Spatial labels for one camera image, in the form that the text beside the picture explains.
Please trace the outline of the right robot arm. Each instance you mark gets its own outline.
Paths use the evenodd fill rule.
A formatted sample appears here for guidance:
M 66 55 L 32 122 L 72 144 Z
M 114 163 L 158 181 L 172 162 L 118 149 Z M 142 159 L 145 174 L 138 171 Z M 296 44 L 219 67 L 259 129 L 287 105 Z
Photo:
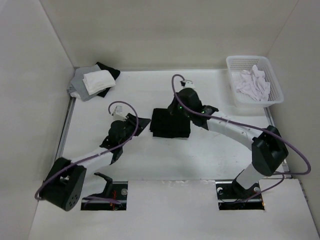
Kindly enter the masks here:
M 251 151 L 251 163 L 232 181 L 231 191 L 238 198 L 254 198 L 250 188 L 259 180 L 272 176 L 288 156 L 289 151 L 280 137 L 278 129 L 269 125 L 261 130 L 252 126 L 232 124 L 217 108 L 203 105 L 197 92 L 186 87 L 174 92 L 168 107 L 171 114 L 185 115 L 195 126 L 222 134 L 247 147 Z

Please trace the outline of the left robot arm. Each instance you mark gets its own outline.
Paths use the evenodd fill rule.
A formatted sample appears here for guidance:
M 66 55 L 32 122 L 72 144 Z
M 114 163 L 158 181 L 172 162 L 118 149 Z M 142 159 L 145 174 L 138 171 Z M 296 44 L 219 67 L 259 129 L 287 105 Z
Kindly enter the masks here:
M 94 174 L 106 181 L 96 185 L 96 195 L 108 199 L 112 195 L 111 179 L 97 170 L 114 164 L 123 154 L 123 146 L 132 137 L 139 136 L 150 122 L 150 118 L 136 117 L 131 113 L 122 120 L 113 121 L 107 137 L 94 152 L 75 159 L 60 157 L 55 160 L 36 196 L 70 211 L 81 198 L 86 177 Z

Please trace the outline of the folded white tank top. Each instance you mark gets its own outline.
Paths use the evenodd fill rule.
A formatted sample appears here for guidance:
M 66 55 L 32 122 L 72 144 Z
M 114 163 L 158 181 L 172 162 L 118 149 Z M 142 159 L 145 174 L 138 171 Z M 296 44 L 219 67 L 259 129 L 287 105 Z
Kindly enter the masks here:
M 107 70 L 86 73 L 83 75 L 82 81 L 89 95 L 94 95 L 116 85 L 116 81 Z

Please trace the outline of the folded grey tank top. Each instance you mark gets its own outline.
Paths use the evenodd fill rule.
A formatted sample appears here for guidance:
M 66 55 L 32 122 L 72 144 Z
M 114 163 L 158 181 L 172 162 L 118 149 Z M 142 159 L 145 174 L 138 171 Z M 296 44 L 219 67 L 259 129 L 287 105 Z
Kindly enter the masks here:
M 87 88 L 85 87 L 85 84 L 83 82 L 84 79 L 84 74 L 88 74 L 91 72 L 97 72 L 100 71 L 100 67 L 96 64 L 91 67 L 80 67 L 75 70 L 75 74 L 73 79 L 69 82 L 69 85 L 66 89 L 66 91 L 72 95 L 73 93 L 77 92 L 79 98 L 83 101 L 86 102 L 96 95 L 98 95 L 101 91 L 98 91 L 94 94 L 89 94 L 87 91 Z

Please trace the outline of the white tank top in basket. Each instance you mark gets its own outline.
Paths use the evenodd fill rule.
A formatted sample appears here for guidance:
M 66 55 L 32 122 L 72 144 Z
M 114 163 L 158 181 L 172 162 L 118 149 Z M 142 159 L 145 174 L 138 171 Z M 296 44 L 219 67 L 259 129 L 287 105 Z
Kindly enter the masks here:
M 245 94 L 257 102 L 269 100 L 271 84 L 266 81 L 266 74 L 253 65 L 251 70 L 243 70 L 240 73 L 240 80 L 235 81 L 235 90 Z

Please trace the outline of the white plastic basket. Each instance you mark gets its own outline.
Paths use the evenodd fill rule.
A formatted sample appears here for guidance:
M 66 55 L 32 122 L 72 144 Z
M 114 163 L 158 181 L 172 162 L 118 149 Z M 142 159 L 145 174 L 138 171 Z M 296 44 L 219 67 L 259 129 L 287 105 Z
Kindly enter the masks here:
M 235 55 L 226 58 L 229 82 L 239 108 L 267 108 L 284 101 L 279 81 L 264 56 Z

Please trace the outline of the left aluminium rail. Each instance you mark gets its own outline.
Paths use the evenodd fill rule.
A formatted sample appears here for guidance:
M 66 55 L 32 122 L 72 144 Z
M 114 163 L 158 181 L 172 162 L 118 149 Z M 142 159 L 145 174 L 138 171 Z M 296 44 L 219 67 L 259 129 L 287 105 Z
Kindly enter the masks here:
M 63 127 L 61 130 L 61 134 L 60 134 L 60 138 L 59 138 L 58 145 L 56 148 L 56 152 L 55 152 L 55 155 L 54 155 L 52 163 L 51 163 L 51 168 L 53 167 L 55 161 L 63 155 L 76 100 L 77 99 L 75 97 L 69 98 L 69 103 L 68 103 Z

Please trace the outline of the aluminium rail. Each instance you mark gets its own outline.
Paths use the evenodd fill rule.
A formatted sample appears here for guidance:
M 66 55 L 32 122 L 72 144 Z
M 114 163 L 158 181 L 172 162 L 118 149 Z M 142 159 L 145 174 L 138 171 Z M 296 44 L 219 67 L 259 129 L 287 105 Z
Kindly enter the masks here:
M 76 100 L 77 99 L 75 97 L 69 98 L 69 103 L 68 103 L 63 127 L 61 130 L 61 134 L 60 134 L 60 138 L 59 138 L 58 145 L 56 148 L 56 152 L 55 152 L 55 155 L 54 155 L 52 163 L 51 163 L 51 168 L 53 167 L 55 161 L 63 155 Z
M 281 135 L 282 137 L 284 137 L 284 133 L 283 133 L 283 131 L 281 130 L 281 127 L 280 127 L 280 122 L 278 121 L 277 116 L 275 115 L 273 109 L 272 109 L 270 106 L 269 106 L 269 107 L 264 107 L 263 109 L 264 109 L 264 113 L 265 113 L 265 116 L 266 116 L 266 118 L 267 118 L 268 124 L 276 127 L 276 128 L 279 130 L 280 135 Z M 287 173 L 287 174 L 285 175 L 285 178 L 286 178 L 286 179 L 292 179 L 292 178 L 293 178 L 293 176 L 290 174 L 290 168 L 289 168 L 289 166 L 288 166 L 288 161 L 287 161 L 287 159 L 285 159 L 285 160 L 281 163 L 281 165 L 280 165 L 280 167 L 277 169 L 277 171 L 278 171 L 278 172 L 281 172 L 281 173 Z

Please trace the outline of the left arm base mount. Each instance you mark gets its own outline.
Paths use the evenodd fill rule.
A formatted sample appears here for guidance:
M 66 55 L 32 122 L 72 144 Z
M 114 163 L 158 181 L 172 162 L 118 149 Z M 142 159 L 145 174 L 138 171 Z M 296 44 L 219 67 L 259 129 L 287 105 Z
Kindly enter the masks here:
M 81 211 L 126 211 L 129 184 L 127 181 L 107 183 L 101 193 L 86 195 L 81 200 Z

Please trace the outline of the right aluminium rail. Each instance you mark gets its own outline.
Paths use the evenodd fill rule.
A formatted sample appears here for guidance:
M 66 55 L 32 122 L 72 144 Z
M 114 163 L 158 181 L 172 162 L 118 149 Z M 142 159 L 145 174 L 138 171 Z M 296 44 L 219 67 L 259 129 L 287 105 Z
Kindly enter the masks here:
M 264 113 L 265 113 L 265 116 L 266 116 L 266 118 L 267 118 L 268 124 L 276 127 L 276 128 L 279 130 L 280 135 L 281 135 L 282 137 L 284 137 L 284 133 L 283 133 L 283 131 L 281 130 L 281 127 L 280 127 L 280 122 L 278 121 L 277 116 L 275 115 L 273 109 L 272 109 L 270 106 L 269 106 L 269 107 L 264 107 L 263 109 L 264 109 Z M 277 171 L 278 171 L 278 172 L 281 172 L 281 173 L 287 173 L 287 174 L 285 175 L 285 178 L 286 178 L 286 179 L 292 179 L 292 178 L 293 178 L 293 176 L 290 174 L 290 168 L 289 168 L 289 166 L 288 166 L 288 161 L 287 161 L 287 159 L 285 159 L 285 160 L 281 163 L 281 165 L 280 165 L 280 167 L 277 169 Z

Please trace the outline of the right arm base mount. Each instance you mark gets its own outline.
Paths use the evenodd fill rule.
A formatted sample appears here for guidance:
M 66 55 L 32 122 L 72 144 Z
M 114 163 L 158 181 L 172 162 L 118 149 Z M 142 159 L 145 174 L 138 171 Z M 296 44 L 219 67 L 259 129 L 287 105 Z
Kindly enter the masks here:
M 232 181 L 216 181 L 215 187 L 221 211 L 265 209 L 262 196 L 254 196 L 261 191 L 258 182 L 249 189 L 242 189 Z

